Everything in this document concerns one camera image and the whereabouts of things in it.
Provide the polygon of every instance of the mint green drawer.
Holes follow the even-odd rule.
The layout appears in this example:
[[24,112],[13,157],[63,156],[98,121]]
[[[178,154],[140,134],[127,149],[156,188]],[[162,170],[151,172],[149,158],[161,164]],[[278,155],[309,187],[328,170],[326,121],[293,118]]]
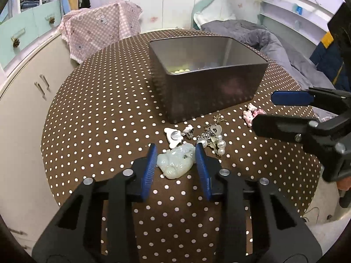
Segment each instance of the mint green drawer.
[[[55,28],[61,22],[60,2],[58,0],[35,7],[33,12],[39,36]],[[49,23],[51,17],[55,18],[53,24]]]
[[[20,45],[13,48],[11,37]],[[38,38],[33,9],[28,9],[0,25],[0,64],[4,68],[23,48]]]

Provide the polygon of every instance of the metal screw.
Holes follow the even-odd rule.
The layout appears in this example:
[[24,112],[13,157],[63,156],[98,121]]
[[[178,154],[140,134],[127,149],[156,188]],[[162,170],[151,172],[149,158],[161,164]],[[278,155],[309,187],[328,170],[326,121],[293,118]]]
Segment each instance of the metal screw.
[[312,128],[316,128],[319,125],[319,122],[317,121],[309,121],[308,125]]
[[302,139],[302,137],[301,137],[301,134],[300,134],[300,133],[295,135],[295,141],[296,141],[296,142],[300,142],[301,139]]
[[123,175],[124,176],[132,176],[133,173],[134,173],[134,171],[132,169],[123,170]]
[[346,147],[343,143],[338,142],[337,144],[335,144],[335,150],[336,150],[336,152],[338,152],[340,154],[345,154]]
[[90,185],[92,182],[94,182],[94,180],[91,177],[85,178],[83,180],[84,185]]
[[267,178],[261,178],[260,179],[260,183],[264,186],[268,185],[269,184],[269,180]]
[[221,169],[219,173],[222,176],[228,176],[230,174],[230,171],[228,169]]

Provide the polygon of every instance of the brown tablecloth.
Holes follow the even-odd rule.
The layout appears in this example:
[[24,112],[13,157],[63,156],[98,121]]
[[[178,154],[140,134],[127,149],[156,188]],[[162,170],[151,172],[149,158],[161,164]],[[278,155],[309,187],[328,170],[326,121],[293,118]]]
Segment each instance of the brown tablecloth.
[[[165,30],[126,38],[100,50],[76,68],[57,92],[42,138],[45,172],[61,205],[85,177],[111,178],[131,166],[155,143],[168,149],[165,127],[183,130],[188,123],[201,134],[213,115],[178,125],[167,123],[151,83],[148,42],[152,39],[213,35],[202,31]],[[298,84],[272,60],[257,90],[254,105],[267,113],[313,116],[311,107],[275,106],[274,90],[298,90]],[[227,142],[222,167],[245,178],[266,177],[303,214],[314,195],[320,164],[301,145],[255,136],[242,119],[249,102],[221,110]],[[206,148],[208,155],[213,155]],[[141,262],[211,262],[220,224],[220,203],[202,195],[196,168],[177,180],[156,168],[150,197],[135,203],[134,224]],[[252,250],[250,209],[247,210],[247,250]],[[106,216],[102,218],[106,232]],[[106,250],[102,235],[102,252]]]

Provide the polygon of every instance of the gray comforter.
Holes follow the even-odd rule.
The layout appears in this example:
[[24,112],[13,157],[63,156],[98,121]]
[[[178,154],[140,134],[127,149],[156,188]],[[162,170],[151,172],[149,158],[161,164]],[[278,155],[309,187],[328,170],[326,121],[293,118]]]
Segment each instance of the gray comforter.
[[[222,36],[230,36],[259,50],[283,67],[300,85],[301,89],[308,87],[334,89],[329,79],[322,72],[317,71],[311,61],[264,26],[244,20],[227,20],[212,21],[203,24],[201,28],[204,31]],[[321,121],[333,116],[333,114],[318,108],[313,108],[313,110]]]

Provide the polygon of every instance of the pink gingham blanket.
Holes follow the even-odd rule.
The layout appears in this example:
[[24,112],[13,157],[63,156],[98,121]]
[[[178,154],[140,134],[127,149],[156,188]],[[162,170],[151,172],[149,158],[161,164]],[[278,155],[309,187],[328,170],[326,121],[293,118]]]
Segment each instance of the pink gingham blanket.
[[70,56],[82,63],[95,52],[140,33],[142,9],[117,0],[95,9],[73,10],[62,17],[57,32],[70,47]]

